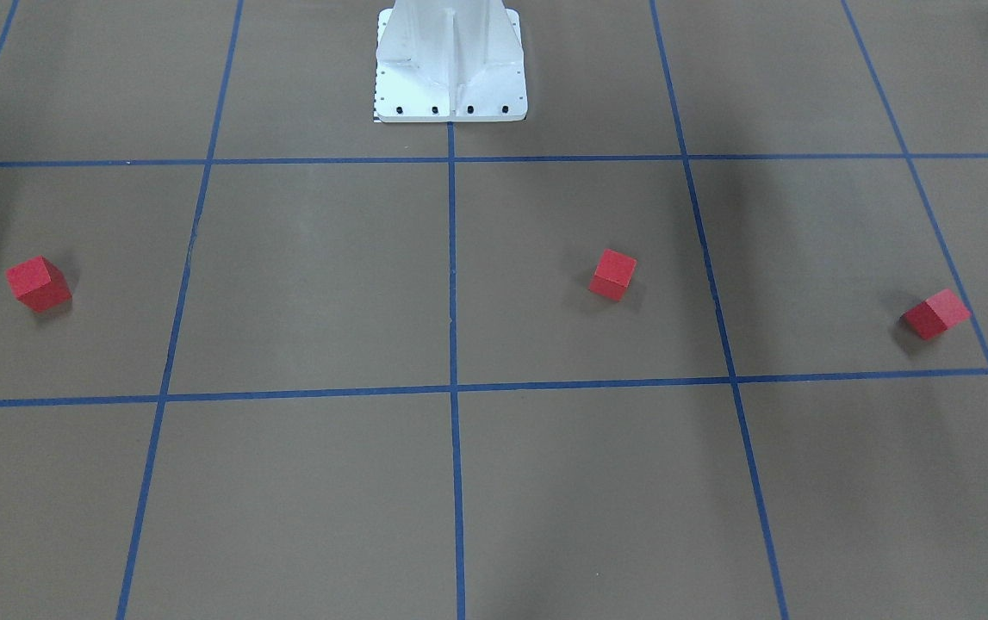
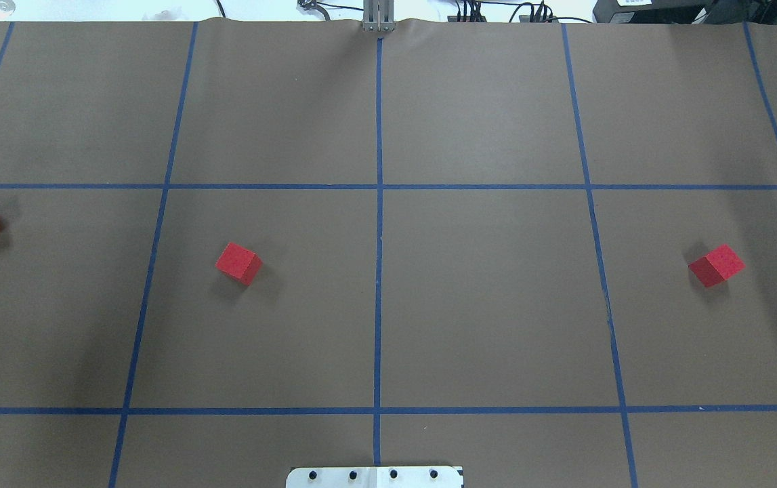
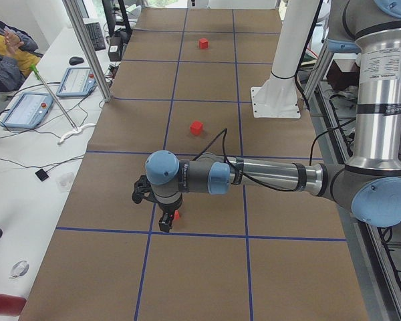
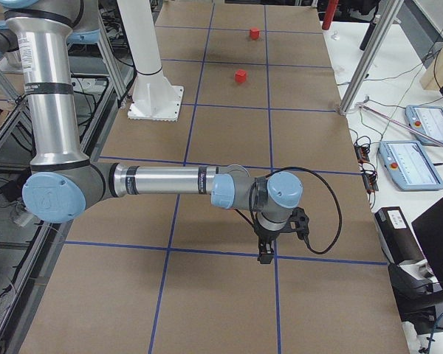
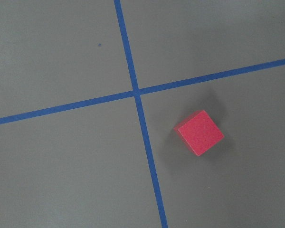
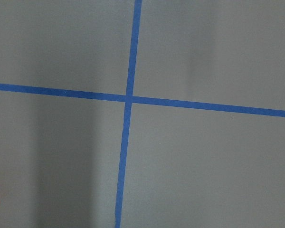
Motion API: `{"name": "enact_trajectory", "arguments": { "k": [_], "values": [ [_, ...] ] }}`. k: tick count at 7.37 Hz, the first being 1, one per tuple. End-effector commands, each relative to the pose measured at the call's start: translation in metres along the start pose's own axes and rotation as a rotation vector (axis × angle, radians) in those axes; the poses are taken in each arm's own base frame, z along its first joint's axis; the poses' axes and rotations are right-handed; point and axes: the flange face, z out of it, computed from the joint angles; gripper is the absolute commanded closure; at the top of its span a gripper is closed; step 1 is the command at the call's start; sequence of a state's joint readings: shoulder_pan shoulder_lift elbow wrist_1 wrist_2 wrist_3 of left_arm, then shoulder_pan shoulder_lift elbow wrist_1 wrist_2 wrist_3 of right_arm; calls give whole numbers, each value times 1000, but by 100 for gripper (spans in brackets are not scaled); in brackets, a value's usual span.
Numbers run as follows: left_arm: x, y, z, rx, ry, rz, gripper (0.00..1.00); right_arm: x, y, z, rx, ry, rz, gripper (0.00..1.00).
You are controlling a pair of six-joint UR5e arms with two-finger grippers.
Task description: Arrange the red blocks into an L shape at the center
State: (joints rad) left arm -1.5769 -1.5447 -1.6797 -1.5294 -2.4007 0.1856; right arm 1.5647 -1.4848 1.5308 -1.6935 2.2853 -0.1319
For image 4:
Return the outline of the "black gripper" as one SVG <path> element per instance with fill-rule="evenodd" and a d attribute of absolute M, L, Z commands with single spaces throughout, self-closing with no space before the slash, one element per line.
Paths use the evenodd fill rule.
<path fill-rule="evenodd" d="M 254 232 L 258 236 L 258 261 L 262 265 L 269 265 L 274 259 L 272 242 L 282 233 L 295 233 L 299 240 L 309 239 L 309 217 L 304 209 L 295 207 L 291 215 L 280 223 L 269 221 L 258 212 L 254 218 Z"/>

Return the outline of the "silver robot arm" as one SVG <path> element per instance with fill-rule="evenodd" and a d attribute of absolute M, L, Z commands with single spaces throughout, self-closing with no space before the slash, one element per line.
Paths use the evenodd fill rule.
<path fill-rule="evenodd" d="M 0 20 L 0 70 L 22 73 L 21 55 L 16 34 Z"/>
<path fill-rule="evenodd" d="M 50 223 L 64 223 L 108 198 L 142 194 L 209 195 L 223 209 L 244 209 L 258 236 L 258 261 L 268 264 L 272 242 L 294 232 L 308 240 L 299 203 L 300 179 L 286 171 L 253 178 L 240 166 L 142 167 L 93 163 L 81 150 L 67 43 L 74 32 L 98 28 L 96 1 L 3 1 L 16 35 L 30 105 L 36 154 L 22 198 Z"/>

